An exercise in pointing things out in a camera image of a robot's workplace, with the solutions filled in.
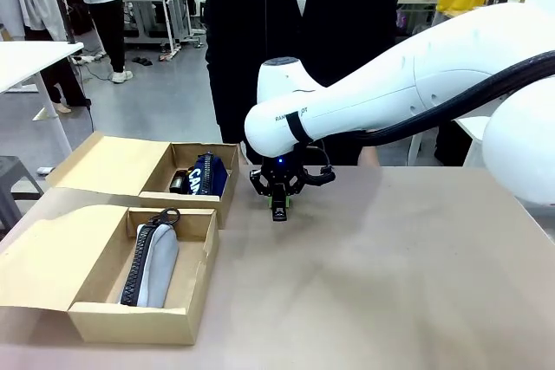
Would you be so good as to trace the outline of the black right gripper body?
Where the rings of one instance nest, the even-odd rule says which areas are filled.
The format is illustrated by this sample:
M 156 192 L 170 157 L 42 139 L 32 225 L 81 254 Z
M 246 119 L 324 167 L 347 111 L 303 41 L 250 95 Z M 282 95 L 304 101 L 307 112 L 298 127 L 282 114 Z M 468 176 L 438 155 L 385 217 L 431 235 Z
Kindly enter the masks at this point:
M 283 184 L 284 168 L 286 166 L 300 166 L 298 156 L 281 155 L 275 158 L 263 157 L 261 170 L 266 184 Z

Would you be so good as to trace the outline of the person's left hand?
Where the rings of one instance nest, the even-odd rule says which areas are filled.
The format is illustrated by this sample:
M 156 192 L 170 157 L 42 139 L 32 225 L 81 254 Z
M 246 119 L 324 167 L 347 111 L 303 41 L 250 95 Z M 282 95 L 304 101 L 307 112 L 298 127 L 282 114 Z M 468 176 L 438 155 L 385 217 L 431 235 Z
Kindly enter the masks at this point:
M 378 153 L 374 146 L 364 146 L 358 156 L 358 166 L 380 167 Z

